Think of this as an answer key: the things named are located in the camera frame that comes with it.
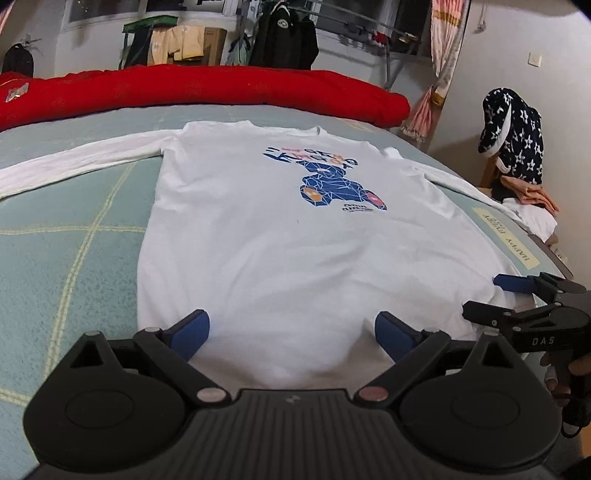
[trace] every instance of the sticker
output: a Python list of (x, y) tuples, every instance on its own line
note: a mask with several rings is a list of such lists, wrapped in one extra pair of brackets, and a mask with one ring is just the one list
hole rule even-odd
[(12, 102), (15, 98), (19, 98), (23, 96), (25, 93), (29, 91), (29, 84), (25, 83), (22, 87), (13, 88), (8, 91), (8, 95), (6, 96), (6, 103)]
[(527, 250), (527, 247), (498, 218), (484, 208), (474, 207), (472, 210), (499, 236), (501, 241), (528, 269), (537, 267), (540, 261)]

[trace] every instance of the yellow towel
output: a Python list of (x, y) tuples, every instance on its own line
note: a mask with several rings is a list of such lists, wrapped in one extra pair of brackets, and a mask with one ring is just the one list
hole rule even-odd
[(170, 54), (175, 60), (201, 57), (204, 40), (205, 27), (198, 25), (155, 28), (150, 41), (154, 64), (166, 63)]

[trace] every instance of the light blue bedsheet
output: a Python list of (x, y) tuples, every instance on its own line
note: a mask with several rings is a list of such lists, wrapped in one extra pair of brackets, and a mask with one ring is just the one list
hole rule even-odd
[[(245, 119), (262, 127), (320, 125), (449, 171), (372, 125), (273, 106), (218, 105), (121, 109), (14, 128), (0, 133), (0, 168), (105, 138)], [(87, 330), (109, 338), (135, 332), (137, 261), (160, 164), (151, 158), (112, 167), (0, 202), (0, 480), (20, 479), (35, 465), (22, 431), (24, 407), (73, 342)], [(525, 269), (473, 210), (489, 207), (443, 190), (523, 274), (557, 272), (525, 232), (494, 212), (539, 259)]]

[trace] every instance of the cardboard box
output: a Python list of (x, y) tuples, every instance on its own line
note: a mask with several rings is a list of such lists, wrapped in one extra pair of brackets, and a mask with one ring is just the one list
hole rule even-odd
[(223, 46), (226, 42), (228, 32), (223, 28), (205, 28), (205, 38), (203, 42), (203, 57), (193, 59), (176, 60), (173, 56), (168, 56), (168, 63), (175, 65), (220, 65), (222, 60)]

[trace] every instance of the star-patterned hat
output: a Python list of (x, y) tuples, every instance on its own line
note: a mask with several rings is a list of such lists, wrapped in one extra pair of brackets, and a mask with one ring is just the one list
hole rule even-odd
[(496, 166), (504, 175), (534, 185), (542, 182), (541, 117), (513, 90), (492, 90), (482, 102), (485, 127), (478, 151), (486, 158), (498, 155)]

